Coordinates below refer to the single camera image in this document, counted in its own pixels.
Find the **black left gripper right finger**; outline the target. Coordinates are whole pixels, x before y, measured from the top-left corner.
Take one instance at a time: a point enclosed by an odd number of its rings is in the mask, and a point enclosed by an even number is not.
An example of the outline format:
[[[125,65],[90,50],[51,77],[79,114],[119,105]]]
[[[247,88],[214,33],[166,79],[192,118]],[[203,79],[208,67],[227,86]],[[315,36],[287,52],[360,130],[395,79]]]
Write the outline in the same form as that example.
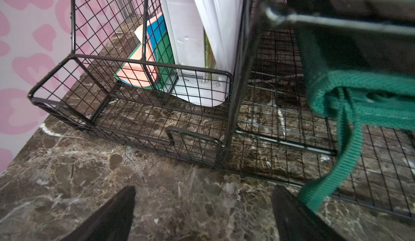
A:
[[[345,240],[283,186],[274,187],[271,204],[281,241]]]

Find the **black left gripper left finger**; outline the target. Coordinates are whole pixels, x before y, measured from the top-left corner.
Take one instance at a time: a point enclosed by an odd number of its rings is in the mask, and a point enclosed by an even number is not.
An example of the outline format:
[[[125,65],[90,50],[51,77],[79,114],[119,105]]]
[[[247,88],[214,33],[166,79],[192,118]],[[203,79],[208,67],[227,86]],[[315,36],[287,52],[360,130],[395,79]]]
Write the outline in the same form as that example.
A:
[[[86,219],[64,241],[126,241],[134,219],[136,190],[126,186]]]

